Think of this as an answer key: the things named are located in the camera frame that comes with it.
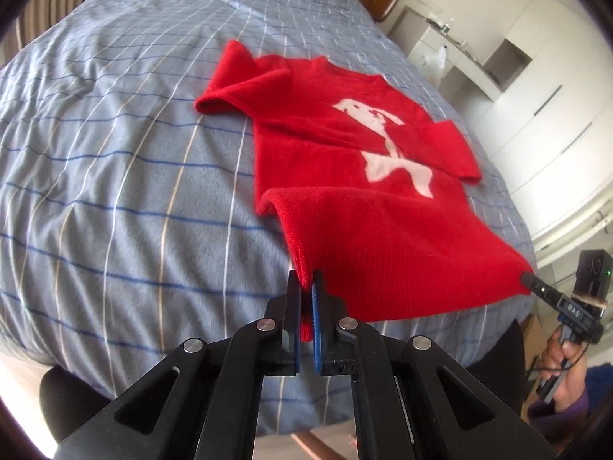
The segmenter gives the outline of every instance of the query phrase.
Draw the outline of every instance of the metal screw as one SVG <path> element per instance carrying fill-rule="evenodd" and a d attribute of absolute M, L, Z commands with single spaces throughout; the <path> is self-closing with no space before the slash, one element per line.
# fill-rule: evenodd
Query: metal screw
<path fill-rule="evenodd" d="M 270 318 L 263 318 L 257 322 L 258 330 L 261 330 L 263 332 L 268 332 L 269 330 L 272 330 L 276 326 L 277 324 L 275 323 L 275 320 L 270 319 Z"/>
<path fill-rule="evenodd" d="M 345 316 L 345 318 L 338 320 L 338 326 L 343 330 L 353 330 L 357 327 L 357 320 L 355 318 L 351 318 L 350 316 Z"/>
<path fill-rule="evenodd" d="M 432 346 L 432 341 L 428 339 L 425 335 L 418 335 L 413 338 L 413 347 L 416 350 L 429 350 Z"/>
<path fill-rule="evenodd" d="M 202 346 L 200 339 L 188 339 L 183 343 L 183 350 L 186 353 L 197 353 L 202 349 Z"/>

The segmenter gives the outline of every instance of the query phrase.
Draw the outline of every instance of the plastic bag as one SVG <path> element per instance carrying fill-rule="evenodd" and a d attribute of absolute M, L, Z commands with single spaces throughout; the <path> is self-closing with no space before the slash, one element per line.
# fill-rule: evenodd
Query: plastic bag
<path fill-rule="evenodd" d="M 447 47 L 442 46 L 438 52 L 424 53 L 416 64 L 421 75 L 424 76 L 434 88 L 438 88 L 441 85 L 446 58 Z"/>

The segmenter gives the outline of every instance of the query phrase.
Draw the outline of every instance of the hand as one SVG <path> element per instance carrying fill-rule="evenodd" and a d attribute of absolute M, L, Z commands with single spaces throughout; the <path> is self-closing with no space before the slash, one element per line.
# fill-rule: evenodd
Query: hand
<path fill-rule="evenodd" d="M 567 358 L 569 362 L 577 361 L 583 348 L 579 344 L 573 344 L 569 340 L 564 341 L 560 346 L 558 339 L 560 337 L 560 328 L 558 327 L 554 334 L 547 341 L 547 349 L 541 355 L 541 363 L 539 366 L 547 368 L 561 368 L 562 360 Z M 559 371 L 544 370 L 540 373 L 540 377 L 548 379 L 551 376 L 559 375 Z M 583 358 L 572 367 L 564 372 L 562 384 L 558 387 L 554 394 L 556 404 L 556 413 L 563 412 L 571 406 L 585 391 L 585 376 L 587 374 L 587 358 Z"/>

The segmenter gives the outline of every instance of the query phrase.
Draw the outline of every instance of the blue plaid bedsheet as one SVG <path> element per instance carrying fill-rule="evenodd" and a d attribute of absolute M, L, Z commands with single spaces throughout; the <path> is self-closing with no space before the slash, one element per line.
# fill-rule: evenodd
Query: blue plaid bedsheet
<path fill-rule="evenodd" d="M 357 0 L 87 0 L 0 72 L 2 351 L 114 397 L 186 338 L 228 337 L 283 294 L 280 228 L 253 210 L 251 122 L 192 105 L 229 39 L 255 56 L 382 73 L 432 118 L 454 120 L 484 175 L 466 187 L 470 205 L 534 264 L 476 138 Z M 467 365 L 530 304 L 374 325 L 428 335 Z M 265 380 L 259 433 L 352 416 L 348 379 L 310 367 Z"/>

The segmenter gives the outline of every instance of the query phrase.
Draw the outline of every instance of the white print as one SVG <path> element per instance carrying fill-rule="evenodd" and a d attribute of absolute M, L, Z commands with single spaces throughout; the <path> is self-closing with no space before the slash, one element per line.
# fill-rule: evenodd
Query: white print
<path fill-rule="evenodd" d="M 432 170 L 427 166 L 415 163 L 415 161 L 405 159 L 385 131 L 385 123 L 387 122 L 385 118 L 398 125 L 404 124 L 402 119 L 389 112 L 369 107 L 365 103 L 352 99 L 341 100 L 334 105 L 334 108 L 347 113 L 366 128 L 381 135 L 385 140 L 385 149 L 389 153 L 389 157 L 362 152 L 364 160 L 366 160 L 366 179 L 370 183 L 387 178 L 396 169 L 405 169 L 411 175 L 415 190 L 424 197 L 432 198 L 432 192 L 430 192 Z"/>

